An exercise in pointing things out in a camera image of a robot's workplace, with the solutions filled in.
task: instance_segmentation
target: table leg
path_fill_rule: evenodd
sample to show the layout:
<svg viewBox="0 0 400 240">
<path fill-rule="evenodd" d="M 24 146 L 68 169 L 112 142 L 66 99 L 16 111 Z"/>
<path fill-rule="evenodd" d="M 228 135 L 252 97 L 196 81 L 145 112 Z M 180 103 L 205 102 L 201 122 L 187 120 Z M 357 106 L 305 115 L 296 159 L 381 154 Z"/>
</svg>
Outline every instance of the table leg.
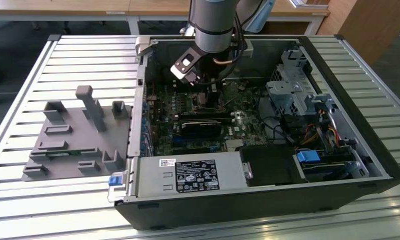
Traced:
<svg viewBox="0 0 400 240">
<path fill-rule="evenodd" d="M 140 26 L 138 26 L 140 17 L 138 16 L 128 16 L 126 22 L 130 30 L 130 35 L 140 35 Z"/>
<path fill-rule="evenodd" d="M 30 25 L 32 25 L 32 29 L 33 30 L 38 30 L 40 29 L 40 25 L 37 21 L 30 21 Z"/>
<path fill-rule="evenodd" d="M 324 16 L 316 16 L 313 18 L 313 20 L 308 24 L 308 27 L 305 30 L 305 35 L 316 35 L 317 34 L 317 31 L 319 31 L 319 28 L 320 28 L 324 18 L 325 18 Z"/>
</svg>

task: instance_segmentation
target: wooden desk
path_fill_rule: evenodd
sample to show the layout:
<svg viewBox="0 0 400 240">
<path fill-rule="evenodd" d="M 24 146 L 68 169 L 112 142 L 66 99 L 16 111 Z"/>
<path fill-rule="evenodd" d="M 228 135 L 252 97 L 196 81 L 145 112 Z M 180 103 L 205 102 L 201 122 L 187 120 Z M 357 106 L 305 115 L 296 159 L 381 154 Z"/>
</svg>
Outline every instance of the wooden desk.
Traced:
<svg viewBox="0 0 400 240">
<path fill-rule="evenodd" d="M 0 0 L 0 21 L 125 21 L 130 0 Z"/>
<path fill-rule="evenodd" d="M 138 21 L 187 21 L 189 2 L 189 0 L 130 0 L 128 8 L 130 33 L 140 34 Z M 308 22 L 305 34 L 315 35 L 328 14 L 329 11 L 325 9 L 295 8 L 289 0 L 276 0 L 268 22 Z"/>
</svg>

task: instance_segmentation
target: white sticker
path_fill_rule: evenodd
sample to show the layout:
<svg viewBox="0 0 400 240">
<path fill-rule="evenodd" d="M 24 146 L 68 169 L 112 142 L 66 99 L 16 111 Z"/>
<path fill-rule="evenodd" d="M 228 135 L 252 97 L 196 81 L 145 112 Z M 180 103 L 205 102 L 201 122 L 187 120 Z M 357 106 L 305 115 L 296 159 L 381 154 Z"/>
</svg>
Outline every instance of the white sticker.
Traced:
<svg viewBox="0 0 400 240">
<path fill-rule="evenodd" d="M 160 167 L 175 167 L 176 159 L 160 159 Z"/>
<path fill-rule="evenodd" d="M 52 153 L 52 154 L 48 154 L 46 156 L 48 156 L 48 157 L 69 156 L 69 153 L 65 153 L 65 152 L 62 152 L 62 153 Z"/>
<path fill-rule="evenodd" d="M 126 14 L 125 11 L 106 11 L 106 14 Z"/>
</svg>

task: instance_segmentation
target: circuit board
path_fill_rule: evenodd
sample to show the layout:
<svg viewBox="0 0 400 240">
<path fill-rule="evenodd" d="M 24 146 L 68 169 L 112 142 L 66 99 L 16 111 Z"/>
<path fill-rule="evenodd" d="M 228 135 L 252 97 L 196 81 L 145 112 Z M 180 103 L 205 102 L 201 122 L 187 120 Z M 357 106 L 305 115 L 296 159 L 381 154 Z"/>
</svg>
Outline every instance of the circuit board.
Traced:
<svg viewBox="0 0 400 240">
<path fill-rule="evenodd" d="M 201 104 L 204 93 L 179 92 L 169 85 L 155 91 L 148 102 L 155 156 L 231 152 L 235 151 L 232 144 L 241 147 L 268 143 L 255 108 L 257 88 L 245 87 L 240 81 L 228 82 L 217 104 L 208 107 Z M 219 124 L 220 133 L 213 137 L 184 138 L 184 124 L 201 122 Z"/>
</svg>

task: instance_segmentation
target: metal frame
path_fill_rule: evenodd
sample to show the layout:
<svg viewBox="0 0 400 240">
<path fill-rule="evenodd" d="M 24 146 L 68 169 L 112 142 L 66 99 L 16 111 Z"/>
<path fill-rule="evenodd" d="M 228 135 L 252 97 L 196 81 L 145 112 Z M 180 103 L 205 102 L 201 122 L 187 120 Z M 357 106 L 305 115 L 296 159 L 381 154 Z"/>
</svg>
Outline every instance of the metal frame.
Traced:
<svg viewBox="0 0 400 240">
<path fill-rule="evenodd" d="M 300 9 L 328 9 L 328 5 L 305 4 L 303 0 L 288 0 L 295 8 Z"/>
<path fill-rule="evenodd" d="M 68 39 L 109 38 L 113 42 L 126 37 L 121 35 L 65 36 Z M 309 40 L 400 164 L 400 127 L 397 127 L 400 126 L 400 104 L 396 98 L 391 97 L 393 93 L 375 77 L 367 64 L 363 64 L 355 51 L 349 50 L 333 36 L 313 36 Z M 100 51 L 108 56 L 128 55 L 134 52 L 134 46 L 130 43 L 113 43 L 102 46 L 114 49 L 108 48 Z M 24 137 L 22 140 L 14 141 L 17 137 L 9 137 L 26 136 L 26 134 L 32 136 L 40 132 L 38 124 L 33 121 L 41 114 L 36 111 L 42 106 L 37 101 L 28 102 L 33 90 L 60 89 L 56 86 L 66 90 L 72 88 L 72 81 L 65 81 L 66 84 L 56 84 L 52 81 L 38 82 L 49 56 L 57 53 L 58 48 L 60 44 L 54 47 L 53 41 L 45 44 L 0 126 L 0 149 L 5 145 L 10 148 L 17 145 L 26 146 L 26 141 L 36 140 L 36 137 Z M 106 91 L 110 93 L 116 93 L 116 88 L 126 84 L 128 80 L 124 80 L 126 76 L 136 78 L 136 73 L 122 74 L 121 71 L 106 72 L 106 75 L 113 78 L 120 77 L 120 80 L 105 79 L 104 74 L 94 72 L 89 75 L 94 79 L 88 81 L 104 79 L 105 81 L 97 82 L 112 83 L 96 87 L 101 90 L 109 89 Z M 320 89 L 327 92 L 320 78 L 315 74 L 313 77 Z M 61 96 L 65 97 L 65 91 L 60 91 Z M 64 102 L 74 104 L 70 100 L 64 100 Z M 26 124 L 16 125 L 17 121 L 25 121 Z M 333 240 L 400 238 L 400 185 L 381 194 L 361 197 L 333 211 L 197 225 L 167 231 L 136 231 L 114 211 L 113 205 L 108 203 L 106 176 L 30 183 L 17 181 L 21 165 L 28 160 L 29 149 L 17 148 L 16 150 L 5 152 L 0 150 L 0 239 L 316 239 L 317 236 Z M 125 195 L 124 191 L 114 193 L 120 196 Z"/>
<path fill-rule="evenodd" d="M 327 15 L 312 16 L 271 16 L 267 22 L 308 22 L 305 35 L 315 35 Z M 172 15 L 33 15 L 33 14 L 0 14 L 0 21 L 126 21 L 132 35 L 140 35 L 138 21 L 187 21 L 188 16 Z"/>
<path fill-rule="evenodd" d="M 320 28 L 321 22 L 325 15 L 311 15 L 311 16 L 271 16 L 267 22 L 308 22 L 308 27 L 305 30 L 305 35 L 316 35 Z M 130 28 L 130 34 L 138 35 L 138 21 L 187 21 L 188 16 L 165 16 L 165 15 L 152 15 L 152 16 L 128 16 L 126 21 Z"/>
</svg>

